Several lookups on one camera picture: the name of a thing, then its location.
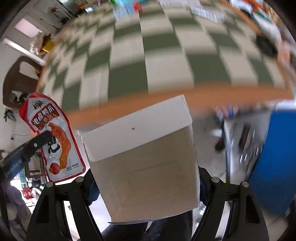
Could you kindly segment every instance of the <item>person's leg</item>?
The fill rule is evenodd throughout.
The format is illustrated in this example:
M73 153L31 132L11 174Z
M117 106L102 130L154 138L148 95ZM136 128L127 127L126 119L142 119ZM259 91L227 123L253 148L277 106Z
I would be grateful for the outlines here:
M141 241L190 241L191 234L192 210L154 221Z
M105 241L139 241L147 228L148 223L114 225L110 224L102 235Z

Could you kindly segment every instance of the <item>box flap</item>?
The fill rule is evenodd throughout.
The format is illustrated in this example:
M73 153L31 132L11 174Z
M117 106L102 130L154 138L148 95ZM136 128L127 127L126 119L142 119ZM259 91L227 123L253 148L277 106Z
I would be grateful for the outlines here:
M192 123L184 95L110 122L84 134L88 158L99 161L133 149Z

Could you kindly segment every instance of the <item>snack package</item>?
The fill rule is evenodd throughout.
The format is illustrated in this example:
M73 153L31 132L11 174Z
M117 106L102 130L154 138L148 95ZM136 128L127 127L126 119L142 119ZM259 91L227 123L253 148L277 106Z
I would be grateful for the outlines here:
M52 133L52 140L41 148L48 178L57 183L85 172L85 164L74 139L70 123L51 98L33 93L19 110L20 117L40 134Z

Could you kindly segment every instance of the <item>window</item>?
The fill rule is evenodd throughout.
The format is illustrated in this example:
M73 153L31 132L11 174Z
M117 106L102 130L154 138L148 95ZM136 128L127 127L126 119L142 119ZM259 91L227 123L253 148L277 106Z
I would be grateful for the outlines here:
M18 24L15 26L15 28L22 32L23 34L29 36L30 38L37 35L37 33L40 31L38 28L36 28L33 24L22 18Z

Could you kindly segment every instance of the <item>cardboard box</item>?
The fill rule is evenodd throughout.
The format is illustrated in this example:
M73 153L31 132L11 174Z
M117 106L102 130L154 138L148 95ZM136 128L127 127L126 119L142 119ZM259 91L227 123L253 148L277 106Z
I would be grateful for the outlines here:
M192 119L183 95L82 136L112 223L140 223L199 206Z

